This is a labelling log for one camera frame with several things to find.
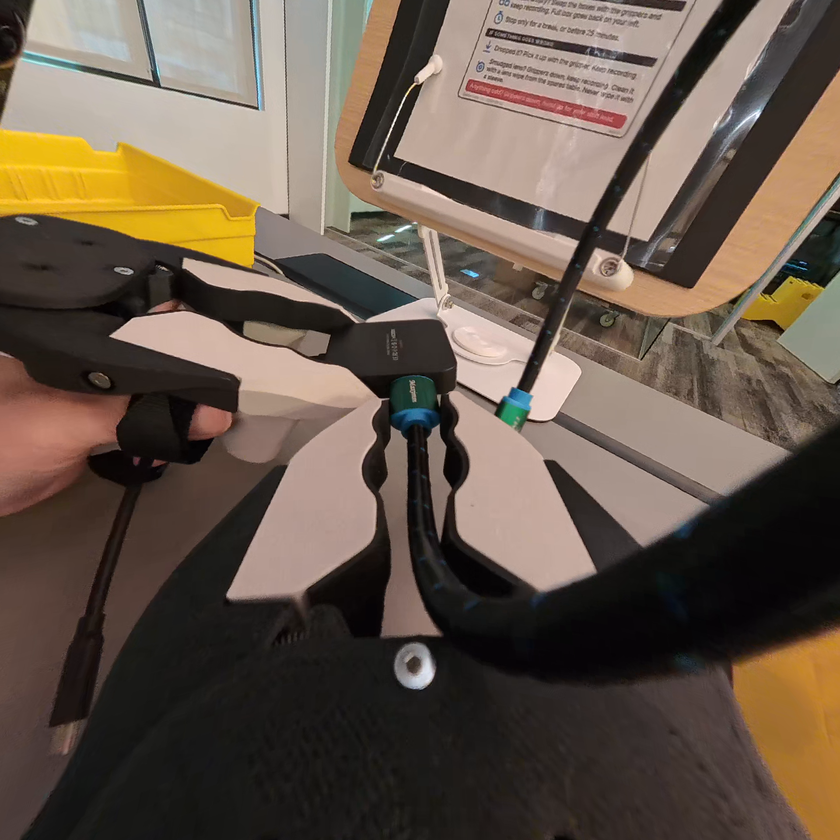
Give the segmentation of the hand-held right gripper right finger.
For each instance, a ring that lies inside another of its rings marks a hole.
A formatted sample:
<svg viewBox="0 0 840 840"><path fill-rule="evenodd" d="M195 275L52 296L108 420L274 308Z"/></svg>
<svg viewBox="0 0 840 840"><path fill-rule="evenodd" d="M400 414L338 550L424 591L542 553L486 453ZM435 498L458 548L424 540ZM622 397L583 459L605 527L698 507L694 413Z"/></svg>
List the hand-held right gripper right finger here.
<svg viewBox="0 0 840 840"><path fill-rule="evenodd" d="M449 494L442 547L478 595L557 589L595 573L544 458L499 418L455 392L441 402Z"/></svg>

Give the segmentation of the person's left hand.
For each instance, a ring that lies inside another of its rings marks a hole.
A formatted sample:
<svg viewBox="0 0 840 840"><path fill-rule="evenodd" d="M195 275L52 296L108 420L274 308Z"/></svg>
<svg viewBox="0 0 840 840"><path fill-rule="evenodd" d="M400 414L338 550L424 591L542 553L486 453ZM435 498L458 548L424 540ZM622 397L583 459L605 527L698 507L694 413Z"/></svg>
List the person's left hand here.
<svg viewBox="0 0 840 840"><path fill-rule="evenodd" d="M71 485L89 454L117 444L126 395L63 392L1 359L1 515L31 508Z"/></svg>

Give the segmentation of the black hdmi cable green plugs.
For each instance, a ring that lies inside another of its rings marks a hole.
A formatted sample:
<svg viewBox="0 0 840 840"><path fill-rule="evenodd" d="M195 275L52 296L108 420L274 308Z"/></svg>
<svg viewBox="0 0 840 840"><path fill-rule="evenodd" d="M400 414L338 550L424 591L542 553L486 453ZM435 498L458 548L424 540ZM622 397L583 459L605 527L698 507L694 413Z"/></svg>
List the black hdmi cable green plugs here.
<svg viewBox="0 0 840 840"><path fill-rule="evenodd" d="M838 506L838 427L680 529L552 591L483 596L437 536L427 438L449 397L426 377L391 389L406 439L407 533L427 613L463 653L544 681L618 681L736 663L838 627L838 533L782 513Z"/></svg>

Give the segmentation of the wooden framed sign board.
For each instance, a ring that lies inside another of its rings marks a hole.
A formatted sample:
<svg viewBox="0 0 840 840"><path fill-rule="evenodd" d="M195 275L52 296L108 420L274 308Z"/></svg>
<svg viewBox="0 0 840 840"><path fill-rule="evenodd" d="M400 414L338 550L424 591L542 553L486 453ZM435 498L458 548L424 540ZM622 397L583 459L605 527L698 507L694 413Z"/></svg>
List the wooden framed sign board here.
<svg viewBox="0 0 840 840"><path fill-rule="evenodd" d="M343 183L366 203L560 280L595 208L569 218L396 157L420 90L442 69L434 48L449 3L373 2L335 143ZM833 201L838 2L731 5L747 15L603 225L583 293L656 316L713 309L761 278L817 204Z"/></svg>

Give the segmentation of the yellow floor sign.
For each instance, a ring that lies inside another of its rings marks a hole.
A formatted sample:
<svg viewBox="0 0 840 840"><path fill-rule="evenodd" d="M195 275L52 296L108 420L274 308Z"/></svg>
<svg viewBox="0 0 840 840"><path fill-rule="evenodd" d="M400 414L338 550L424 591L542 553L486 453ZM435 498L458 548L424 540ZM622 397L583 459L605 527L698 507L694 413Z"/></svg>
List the yellow floor sign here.
<svg viewBox="0 0 840 840"><path fill-rule="evenodd" d="M761 292L741 315L741 319L771 322L787 330L823 290L823 286L809 280L787 276L773 292Z"/></svg>

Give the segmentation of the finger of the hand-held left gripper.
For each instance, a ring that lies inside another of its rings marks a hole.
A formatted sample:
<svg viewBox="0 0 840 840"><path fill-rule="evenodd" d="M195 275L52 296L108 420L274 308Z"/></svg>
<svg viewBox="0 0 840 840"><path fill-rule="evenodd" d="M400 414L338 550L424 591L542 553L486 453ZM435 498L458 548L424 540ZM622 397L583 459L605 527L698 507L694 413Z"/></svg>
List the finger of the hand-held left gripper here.
<svg viewBox="0 0 840 840"><path fill-rule="evenodd" d="M172 295L196 313L228 324L261 322L320 333L338 333L356 324L341 306L287 280L194 258L185 258L175 269Z"/></svg>
<svg viewBox="0 0 840 840"><path fill-rule="evenodd" d="M232 375L238 380L237 409L245 415L334 419L375 397L343 367L240 337L197 313L133 318L112 338Z"/></svg>

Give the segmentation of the black multiport hub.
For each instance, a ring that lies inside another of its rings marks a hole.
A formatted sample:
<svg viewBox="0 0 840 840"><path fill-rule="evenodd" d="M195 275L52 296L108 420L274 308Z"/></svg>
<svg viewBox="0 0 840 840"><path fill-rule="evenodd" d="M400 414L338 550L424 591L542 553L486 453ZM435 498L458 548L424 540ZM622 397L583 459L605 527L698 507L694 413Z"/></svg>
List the black multiport hub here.
<svg viewBox="0 0 840 840"><path fill-rule="evenodd" d="M374 394L371 401L387 401L390 424L433 417L436 400L455 388L455 354L444 326L432 320L360 322L335 333L325 362L337 361ZM68 647L49 720L56 750L65 755L75 744L88 719L102 656L103 627L112 577L125 535L144 485L160 478L166 464L197 461L209 441L190 444L182 455L160 452L160 465L152 458L155 448L184 447L180 426L192 411L174 396L137 397L123 423L122 436L129 451L114 449L93 455L88 463L101 478L124 488L119 508L91 585L85 612ZM380 631L352 631L363 637Z"/></svg>

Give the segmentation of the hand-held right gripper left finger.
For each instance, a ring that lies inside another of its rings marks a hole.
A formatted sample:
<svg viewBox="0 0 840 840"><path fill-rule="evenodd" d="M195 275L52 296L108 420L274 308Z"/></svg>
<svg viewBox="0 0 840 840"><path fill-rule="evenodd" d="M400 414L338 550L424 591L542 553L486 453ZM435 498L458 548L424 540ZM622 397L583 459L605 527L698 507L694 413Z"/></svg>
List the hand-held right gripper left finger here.
<svg viewBox="0 0 840 840"><path fill-rule="evenodd" d="M380 631L392 571L381 489L387 401L369 401L290 459L227 590L231 603L338 609L352 631Z"/></svg>

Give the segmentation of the laminated instruction sheet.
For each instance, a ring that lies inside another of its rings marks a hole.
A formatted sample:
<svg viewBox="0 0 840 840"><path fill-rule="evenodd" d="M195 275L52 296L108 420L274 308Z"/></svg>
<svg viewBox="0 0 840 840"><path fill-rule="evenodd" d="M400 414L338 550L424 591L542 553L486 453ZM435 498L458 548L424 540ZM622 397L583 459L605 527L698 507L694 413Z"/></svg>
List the laminated instruction sheet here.
<svg viewBox="0 0 840 840"><path fill-rule="evenodd" d="M720 2L450 2L395 156L587 220Z"/></svg>

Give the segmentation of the dark desk pad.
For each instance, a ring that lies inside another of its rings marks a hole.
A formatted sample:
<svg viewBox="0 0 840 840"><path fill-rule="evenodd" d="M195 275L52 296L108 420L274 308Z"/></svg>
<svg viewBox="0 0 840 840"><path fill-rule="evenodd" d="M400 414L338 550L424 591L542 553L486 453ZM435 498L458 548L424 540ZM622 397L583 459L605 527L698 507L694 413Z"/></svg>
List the dark desk pad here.
<svg viewBox="0 0 840 840"><path fill-rule="evenodd" d="M361 320L415 302L415 297L325 254L274 259L289 280L330 300Z"/></svg>

